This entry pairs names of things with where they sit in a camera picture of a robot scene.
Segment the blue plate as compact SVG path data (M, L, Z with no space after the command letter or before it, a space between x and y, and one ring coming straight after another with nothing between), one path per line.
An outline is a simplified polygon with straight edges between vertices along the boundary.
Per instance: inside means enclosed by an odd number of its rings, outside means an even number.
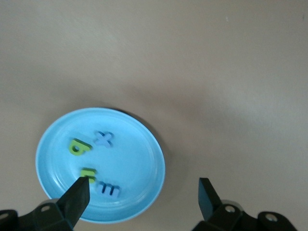
M110 148L94 143L97 131L113 135ZM90 144L92 150L72 155L68 148L74 138ZM39 141L36 172L49 198L61 197L84 167L97 173L81 219L100 224L127 221L148 209L161 192L166 171L162 149L150 130L135 118L108 108L70 112L53 122ZM120 195L98 195L101 181L119 186Z

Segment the blue foam letter x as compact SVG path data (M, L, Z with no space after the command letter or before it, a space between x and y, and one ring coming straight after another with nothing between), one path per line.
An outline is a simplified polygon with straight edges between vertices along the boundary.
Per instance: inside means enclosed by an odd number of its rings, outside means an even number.
M112 139L113 135L111 133L103 133L103 132L100 132L100 131L97 131L95 133L95 141L94 143L96 145L100 145L100 146L104 146L106 148L110 148L112 146L110 140Z

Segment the blue foam letter m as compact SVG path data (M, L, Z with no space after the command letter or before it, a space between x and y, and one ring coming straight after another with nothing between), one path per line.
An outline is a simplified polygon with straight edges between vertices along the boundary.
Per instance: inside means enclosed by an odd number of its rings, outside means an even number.
M110 198L117 198L120 195L120 187L105 182L99 182L97 186L98 195Z

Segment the brown table cover sheet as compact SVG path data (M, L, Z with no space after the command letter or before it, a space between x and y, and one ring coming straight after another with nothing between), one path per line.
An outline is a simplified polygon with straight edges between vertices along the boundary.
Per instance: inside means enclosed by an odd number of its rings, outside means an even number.
M138 217L76 231L190 231L198 180L308 231L308 0L0 0L0 209L47 199L47 127L110 107L146 125L166 163Z

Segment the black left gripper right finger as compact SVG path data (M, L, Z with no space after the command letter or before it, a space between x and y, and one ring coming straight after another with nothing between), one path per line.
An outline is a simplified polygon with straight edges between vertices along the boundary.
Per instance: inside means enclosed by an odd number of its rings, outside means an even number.
M208 178L199 179L198 204L203 220L192 231L296 231L279 213L264 211L254 218L234 202L222 201Z

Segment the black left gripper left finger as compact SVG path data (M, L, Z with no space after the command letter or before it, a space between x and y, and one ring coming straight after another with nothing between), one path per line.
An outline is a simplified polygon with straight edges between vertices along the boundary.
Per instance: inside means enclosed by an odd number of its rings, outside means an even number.
M89 202L89 178L80 177L60 198L44 201L23 216L0 210L0 231L74 231Z

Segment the green foam letter u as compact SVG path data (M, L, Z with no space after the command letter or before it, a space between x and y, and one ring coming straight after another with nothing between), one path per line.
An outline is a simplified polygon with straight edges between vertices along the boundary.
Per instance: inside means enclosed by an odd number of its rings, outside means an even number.
M97 170L93 168L82 168L80 171L81 177L88 177L89 183L92 184L96 181Z

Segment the green foam letter q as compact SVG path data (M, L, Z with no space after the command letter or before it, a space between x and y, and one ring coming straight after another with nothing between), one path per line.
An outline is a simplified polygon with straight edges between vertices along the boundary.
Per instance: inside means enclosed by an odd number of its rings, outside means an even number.
M82 140L74 138L74 139L71 140L68 149L69 149L69 152L72 155L80 156L80 155L83 155L86 152L91 151L92 146L90 144L82 141Z

